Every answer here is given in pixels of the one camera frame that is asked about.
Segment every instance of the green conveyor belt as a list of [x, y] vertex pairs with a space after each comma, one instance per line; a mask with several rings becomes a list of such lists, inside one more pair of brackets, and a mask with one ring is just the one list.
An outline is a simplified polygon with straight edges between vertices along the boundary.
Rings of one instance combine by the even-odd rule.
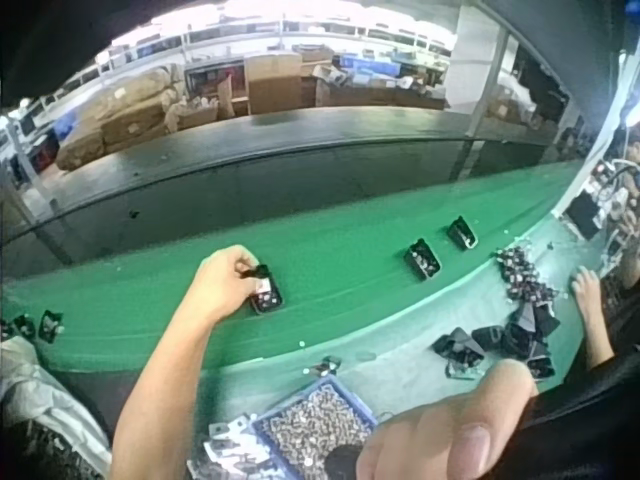
[[[16, 281], [6, 286], [4, 316], [64, 313], [64, 334], [53, 345], [39, 342], [56, 370], [141, 368], [202, 258], [242, 243], [269, 264], [285, 306], [260, 317], [244, 307], [228, 319], [205, 366], [218, 354], [224, 365], [280, 355], [368, 326], [471, 272], [542, 219], [578, 168], [544, 165], [381, 196]], [[480, 239], [472, 251], [460, 252], [444, 233], [460, 214]], [[419, 237], [443, 264], [422, 283], [402, 260]]]

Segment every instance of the fingernail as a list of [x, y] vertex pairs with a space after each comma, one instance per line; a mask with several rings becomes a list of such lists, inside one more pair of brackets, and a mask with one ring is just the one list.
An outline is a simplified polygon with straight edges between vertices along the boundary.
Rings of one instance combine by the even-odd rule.
[[449, 451], [449, 478], [471, 480], [484, 473], [489, 458], [491, 436], [482, 425], [462, 427]]

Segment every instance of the worker's hand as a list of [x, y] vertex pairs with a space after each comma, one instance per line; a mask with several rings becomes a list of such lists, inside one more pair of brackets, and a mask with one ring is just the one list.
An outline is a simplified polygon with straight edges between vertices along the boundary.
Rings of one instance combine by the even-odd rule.
[[257, 265], [253, 254], [240, 245], [218, 250], [200, 264], [175, 317], [213, 327], [256, 292], [258, 280], [242, 278], [242, 273]]
[[623, 213], [619, 228], [622, 232], [632, 237], [637, 237], [640, 234], [638, 230], [638, 218], [632, 210], [627, 209]]
[[585, 325], [588, 327], [594, 322], [604, 321], [602, 314], [602, 293], [600, 291], [600, 279], [595, 272], [580, 267], [575, 280], [571, 284], [573, 293], [578, 302], [578, 308], [582, 313]]
[[466, 480], [493, 468], [538, 391], [522, 363], [497, 363], [468, 394], [382, 424], [356, 465], [358, 480]]

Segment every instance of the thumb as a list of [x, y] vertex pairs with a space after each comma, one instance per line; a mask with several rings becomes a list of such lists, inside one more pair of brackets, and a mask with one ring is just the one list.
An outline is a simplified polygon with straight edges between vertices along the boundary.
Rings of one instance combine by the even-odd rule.
[[258, 287], [260, 286], [260, 280], [255, 277], [247, 277], [240, 280], [242, 290], [245, 296], [249, 297], [255, 295]]
[[536, 384], [529, 369], [515, 360], [497, 363], [460, 412], [449, 451], [447, 478], [471, 480], [497, 463], [513, 435]]

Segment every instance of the black electronic part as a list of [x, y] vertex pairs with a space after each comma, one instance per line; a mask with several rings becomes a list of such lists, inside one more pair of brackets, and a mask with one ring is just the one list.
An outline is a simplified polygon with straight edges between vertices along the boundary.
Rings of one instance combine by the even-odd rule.
[[249, 297], [249, 302], [256, 313], [269, 313], [282, 306], [280, 289], [267, 265], [258, 265], [253, 270], [245, 272], [243, 277], [255, 277], [259, 280], [256, 293]]
[[449, 226], [447, 235], [462, 250], [470, 250], [478, 244], [478, 238], [462, 216]]
[[478, 328], [471, 332], [471, 337], [480, 345], [485, 352], [499, 350], [502, 346], [502, 336], [504, 327], [494, 325], [492, 327]]
[[502, 352], [505, 355], [527, 360], [533, 347], [533, 334], [515, 322], [507, 323], [502, 336]]
[[409, 247], [404, 259], [422, 280], [432, 278], [442, 269], [435, 253], [423, 238]]
[[536, 338], [539, 340], [547, 338], [560, 326], [560, 321], [551, 314], [548, 304], [534, 307], [533, 315], [536, 321]]
[[529, 360], [527, 367], [535, 380], [545, 380], [556, 374], [556, 369], [550, 357], [541, 357]]
[[27, 315], [20, 315], [13, 320], [13, 324], [27, 340], [33, 340], [36, 338], [36, 327]]
[[62, 314], [46, 310], [40, 319], [38, 336], [47, 343], [53, 343], [56, 337], [64, 331]]
[[465, 367], [476, 367], [485, 357], [482, 347], [461, 328], [440, 337], [432, 348], [441, 357]]
[[520, 328], [529, 332], [536, 332], [536, 318], [533, 311], [533, 304], [526, 302], [511, 315], [511, 322], [516, 323]]

